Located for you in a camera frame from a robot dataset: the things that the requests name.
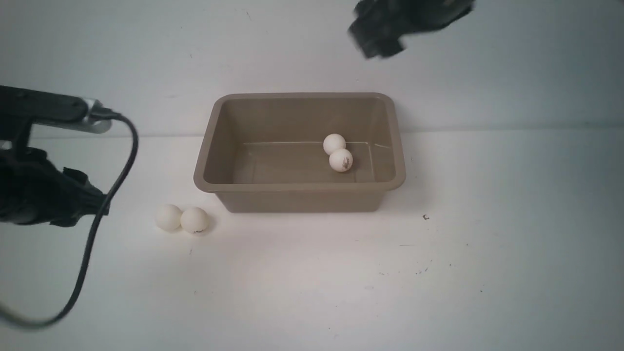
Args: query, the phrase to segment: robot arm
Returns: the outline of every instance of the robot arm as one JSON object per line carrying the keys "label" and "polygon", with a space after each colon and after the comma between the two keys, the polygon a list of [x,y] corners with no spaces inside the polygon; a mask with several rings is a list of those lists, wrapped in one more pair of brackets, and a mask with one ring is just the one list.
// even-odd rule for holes
{"label": "robot arm", "polygon": [[0,86],[0,222],[73,227],[96,214],[105,195],[81,171],[59,172],[47,153],[28,146],[33,124],[103,133],[111,121],[96,100]]}
{"label": "robot arm", "polygon": [[439,31],[472,11],[474,0],[361,0],[349,33],[366,58],[403,51],[405,34]]}

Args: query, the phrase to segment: black cable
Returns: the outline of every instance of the black cable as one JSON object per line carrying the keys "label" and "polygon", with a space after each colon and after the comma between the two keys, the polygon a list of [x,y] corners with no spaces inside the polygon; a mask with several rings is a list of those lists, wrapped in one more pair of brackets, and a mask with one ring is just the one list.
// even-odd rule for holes
{"label": "black cable", "polygon": [[130,151],[130,156],[128,157],[128,161],[125,163],[121,174],[119,174],[119,177],[110,188],[109,193],[104,198],[104,202],[102,203],[100,209],[97,211],[95,217],[93,218],[93,223],[91,223],[91,229],[89,230],[89,235],[87,236],[87,243],[84,248],[84,254],[82,255],[82,264],[80,265],[80,271],[78,272],[78,278],[76,279],[74,291],[72,292],[72,295],[69,297],[69,300],[65,304],[65,307],[63,307],[63,309],[52,318],[46,320],[30,320],[18,316],[17,314],[11,312],[8,308],[0,305],[0,319],[3,319],[9,324],[15,325],[16,327],[31,330],[50,327],[51,325],[54,325],[61,321],[65,316],[67,316],[72,308],[74,308],[76,301],[78,301],[78,296],[80,296],[82,285],[84,284],[84,279],[87,277],[87,268],[89,267],[89,260],[91,258],[91,251],[93,249],[93,243],[95,242],[95,234],[97,233],[97,228],[100,226],[100,222],[102,221],[102,217],[104,216],[106,208],[108,208],[110,201],[119,190],[119,187],[121,187],[121,185],[124,183],[125,178],[128,176],[128,173],[130,172],[130,169],[134,164],[134,160],[137,158],[137,152],[139,151],[139,134],[137,133],[137,129],[135,128],[134,124],[132,124],[132,122],[126,117],[114,112],[97,116],[97,118],[104,120],[120,121],[128,126],[130,132],[132,133],[132,150]]}

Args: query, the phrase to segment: white ball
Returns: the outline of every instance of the white ball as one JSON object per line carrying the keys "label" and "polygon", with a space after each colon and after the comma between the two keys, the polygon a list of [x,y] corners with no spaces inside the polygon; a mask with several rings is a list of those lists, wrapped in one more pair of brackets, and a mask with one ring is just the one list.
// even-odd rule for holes
{"label": "white ball", "polygon": [[182,229],[189,233],[197,234],[203,232],[208,227],[210,218],[204,210],[198,207],[191,207],[184,211],[180,223],[182,223]]}
{"label": "white ball", "polygon": [[329,155],[329,165],[336,172],[346,172],[353,166],[353,155],[347,149],[336,150]]}
{"label": "white ball", "polygon": [[327,155],[331,155],[334,151],[347,147],[346,141],[340,134],[330,134],[323,141],[323,150]]}
{"label": "white ball", "polygon": [[167,232],[173,232],[180,227],[182,211],[176,205],[163,205],[156,211],[156,225]]}

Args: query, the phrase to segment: white backdrop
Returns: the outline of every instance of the white backdrop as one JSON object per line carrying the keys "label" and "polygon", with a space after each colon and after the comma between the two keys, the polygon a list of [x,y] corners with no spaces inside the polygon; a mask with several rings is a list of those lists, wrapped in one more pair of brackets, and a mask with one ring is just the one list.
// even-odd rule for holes
{"label": "white backdrop", "polygon": [[234,92],[383,92],[403,131],[624,125],[617,0],[478,0],[387,61],[351,43],[355,4],[0,0],[0,84],[98,98],[151,136],[203,133]]}

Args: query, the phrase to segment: plastic tub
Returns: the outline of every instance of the plastic tub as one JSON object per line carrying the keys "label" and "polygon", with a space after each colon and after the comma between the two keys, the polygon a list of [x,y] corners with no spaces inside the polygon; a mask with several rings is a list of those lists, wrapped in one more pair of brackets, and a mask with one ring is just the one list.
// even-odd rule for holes
{"label": "plastic tub", "polygon": [[[341,134],[353,166],[329,166]],[[230,212],[370,212],[405,181],[392,99],[376,93],[235,94],[212,110],[195,185]]]}

